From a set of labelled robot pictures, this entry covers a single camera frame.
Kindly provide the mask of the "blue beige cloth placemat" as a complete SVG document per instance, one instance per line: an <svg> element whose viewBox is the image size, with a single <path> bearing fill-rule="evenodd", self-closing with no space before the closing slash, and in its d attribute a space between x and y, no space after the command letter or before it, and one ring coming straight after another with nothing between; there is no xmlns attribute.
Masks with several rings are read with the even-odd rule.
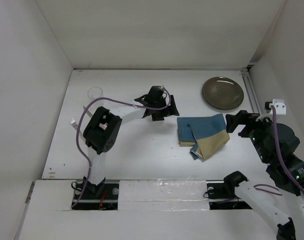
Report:
<svg viewBox="0 0 304 240"><path fill-rule="evenodd" d="M223 114L207 117L178 117L178 138L181 147L191 147L193 159L206 160L229 140Z"/></svg>

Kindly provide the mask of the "dark olive round plate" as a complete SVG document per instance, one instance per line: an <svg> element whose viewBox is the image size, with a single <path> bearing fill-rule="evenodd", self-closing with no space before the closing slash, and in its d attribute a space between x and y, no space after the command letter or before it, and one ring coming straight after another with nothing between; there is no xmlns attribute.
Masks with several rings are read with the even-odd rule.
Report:
<svg viewBox="0 0 304 240"><path fill-rule="evenodd" d="M216 76L202 86L204 100L213 108L229 111L239 107L244 100L244 91L234 80Z"/></svg>

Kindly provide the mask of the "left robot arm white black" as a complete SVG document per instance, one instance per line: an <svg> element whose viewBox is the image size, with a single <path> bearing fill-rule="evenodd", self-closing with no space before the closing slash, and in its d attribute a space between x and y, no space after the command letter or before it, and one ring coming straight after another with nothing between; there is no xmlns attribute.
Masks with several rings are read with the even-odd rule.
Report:
<svg viewBox="0 0 304 240"><path fill-rule="evenodd" d="M147 94L136 98L132 103L106 97L104 99L122 106L113 109L98 107L83 131L88 153L82 154L89 162L89 169L83 178L81 191L92 198L103 194L106 155L115 145L122 125L148 116L155 122L179 115L174 96L163 86L152 86Z"/></svg>

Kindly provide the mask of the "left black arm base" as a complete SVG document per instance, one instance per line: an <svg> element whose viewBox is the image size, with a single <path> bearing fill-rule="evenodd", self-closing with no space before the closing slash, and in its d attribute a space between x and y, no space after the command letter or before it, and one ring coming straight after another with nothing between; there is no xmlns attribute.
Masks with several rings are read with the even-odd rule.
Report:
<svg viewBox="0 0 304 240"><path fill-rule="evenodd" d="M104 179L98 185L87 183L80 200L81 191L86 177L82 182L73 181L71 187L74 190L71 208L82 211L113 211L118 209L119 180Z"/></svg>

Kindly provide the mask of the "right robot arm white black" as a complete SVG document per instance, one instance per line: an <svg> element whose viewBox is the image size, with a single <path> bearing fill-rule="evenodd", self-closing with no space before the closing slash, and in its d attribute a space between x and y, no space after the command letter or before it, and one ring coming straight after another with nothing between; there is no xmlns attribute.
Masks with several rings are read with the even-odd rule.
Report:
<svg viewBox="0 0 304 240"><path fill-rule="evenodd" d="M287 125L277 122L276 109L270 107L272 117L259 119L256 113L245 110L236 115L226 115L227 132L243 125L238 134L249 138L266 172L284 197L289 214L264 199L249 179L235 171L223 179L222 192L225 197L240 198L246 202L275 232L278 240L304 240L304 161L295 150L300 140Z"/></svg>

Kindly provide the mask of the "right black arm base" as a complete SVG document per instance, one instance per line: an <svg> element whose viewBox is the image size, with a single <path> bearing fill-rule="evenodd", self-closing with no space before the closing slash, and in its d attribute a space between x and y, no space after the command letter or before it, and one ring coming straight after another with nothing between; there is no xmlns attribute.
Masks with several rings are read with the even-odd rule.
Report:
<svg viewBox="0 0 304 240"><path fill-rule="evenodd" d="M210 210L251 210L241 198L230 193L223 181L208 181L203 197L209 201Z"/></svg>

